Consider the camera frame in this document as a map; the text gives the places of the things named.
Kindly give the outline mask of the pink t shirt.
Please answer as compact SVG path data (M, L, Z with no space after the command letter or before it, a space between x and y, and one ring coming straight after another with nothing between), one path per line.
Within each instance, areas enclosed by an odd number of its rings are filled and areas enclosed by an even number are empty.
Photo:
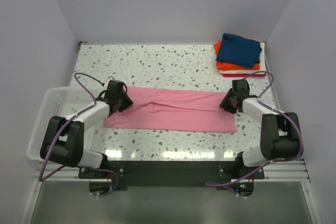
M103 125L108 128L187 132L236 132L234 116L220 108L220 92L129 87L133 104Z

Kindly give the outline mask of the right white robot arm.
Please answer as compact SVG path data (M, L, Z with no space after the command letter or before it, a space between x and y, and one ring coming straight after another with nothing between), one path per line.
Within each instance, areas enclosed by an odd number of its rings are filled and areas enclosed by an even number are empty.
M219 171L232 178L246 178L271 162L288 162L303 154L303 140L298 115L277 110L250 94L245 79L233 80L232 87L219 105L226 112L245 113L260 123L260 142L257 147L237 154L235 160Z

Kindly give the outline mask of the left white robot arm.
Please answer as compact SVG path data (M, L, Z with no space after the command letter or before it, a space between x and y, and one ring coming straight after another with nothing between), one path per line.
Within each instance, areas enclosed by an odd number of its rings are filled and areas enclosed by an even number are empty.
M82 110L66 117L53 116L47 125L40 148L40 157L64 167L90 167L97 178L108 174L106 155L85 148L85 133L98 122L129 108L133 101L127 86L119 80L110 80L107 87Z

